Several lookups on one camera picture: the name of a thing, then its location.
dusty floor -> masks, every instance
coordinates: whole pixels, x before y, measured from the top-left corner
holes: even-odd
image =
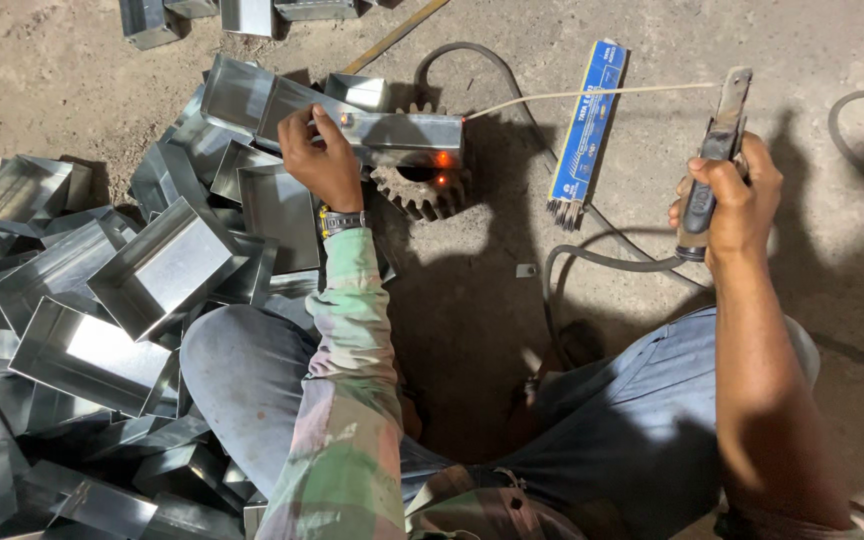
[[[95,203],[127,203],[128,179],[145,149],[175,119],[216,52],[322,81],[425,0],[396,3],[358,20],[296,23],[282,42],[225,35],[218,18],[198,19],[184,40],[139,52],[121,37],[114,0],[0,1],[0,157],[91,162]],[[562,92],[576,88],[592,43],[602,38],[630,48],[629,87],[718,81],[733,65],[754,67],[748,127],[771,141],[787,178],[772,262],[783,305],[811,332],[864,351],[864,180],[826,128],[830,106],[864,90],[864,3],[453,0],[363,73],[394,83],[402,106],[412,100],[419,60],[464,41],[502,56],[526,94]],[[496,70],[473,53],[443,57],[429,80],[451,112],[507,98]],[[594,202],[652,254],[664,257],[673,247],[666,208],[714,103],[714,91],[700,91],[631,95],[618,104]],[[532,106],[555,149],[571,108],[570,100]],[[573,233],[552,227],[546,167],[522,119],[507,111],[470,126],[478,172],[473,205],[458,216],[414,223],[371,201],[400,266],[390,286],[394,341],[431,419],[423,442],[459,460],[500,450],[509,397],[528,372],[524,352],[546,349],[539,281],[516,279],[515,266],[541,263],[563,242],[619,254],[591,221]],[[864,156],[864,103],[850,105],[842,124]],[[613,352],[708,301],[663,276],[579,262],[569,266],[566,285],[558,269],[560,318],[594,320]],[[703,267],[684,271],[708,282]],[[815,392],[853,497],[864,504],[864,364],[838,349],[821,348]]]

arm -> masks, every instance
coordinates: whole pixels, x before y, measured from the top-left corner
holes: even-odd
[[[848,500],[769,278],[766,241],[783,177],[757,136],[746,133],[743,153],[749,185],[729,162],[688,164],[718,200],[705,263],[718,307],[715,409],[726,497],[738,510],[844,531],[852,526]],[[669,217],[678,227],[678,204]]]
[[[352,148],[323,111],[309,128],[312,118],[308,107],[279,124],[286,170],[337,212],[360,212]],[[327,148],[310,143],[316,132]],[[372,231],[345,230],[324,244],[326,288],[306,302],[322,340],[260,537],[404,538],[402,412]]]

right hand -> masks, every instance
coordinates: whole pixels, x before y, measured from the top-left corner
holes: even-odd
[[[730,161],[701,157],[688,161],[689,173],[695,180],[711,185],[717,200],[705,252],[705,265],[713,276],[723,264],[745,262],[764,266],[768,261],[766,243],[779,207],[783,175],[758,135],[745,131],[742,154],[749,165],[749,185]],[[685,198],[690,189],[691,182],[682,181],[676,193]],[[679,227],[681,200],[669,207],[669,226],[673,229]]]
[[[315,119],[315,125],[309,122]],[[312,144],[321,135],[324,148]],[[310,104],[278,123],[285,170],[329,205],[332,212],[364,210],[358,159],[342,130],[320,104]]]

wristwatch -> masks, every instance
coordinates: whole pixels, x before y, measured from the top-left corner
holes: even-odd
[[[372,218],[365,210],[360,212],[334,212],[328,204],[318,207],[318,234],[325,240],[342,231],[372,227]]]

gear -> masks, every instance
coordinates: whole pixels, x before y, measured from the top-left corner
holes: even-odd
[[[395,111],[404,115],[401,108]],[[426,103],[421,109],[409,104],[409,115],[445,115],[446,109],[433,109]],[[403,215],[435,221],[446,219],[466,203],[466,185],[473,179],[472,171],[464,169],[424,169],[414,167],[377,167],[371,178],[378,190]]]

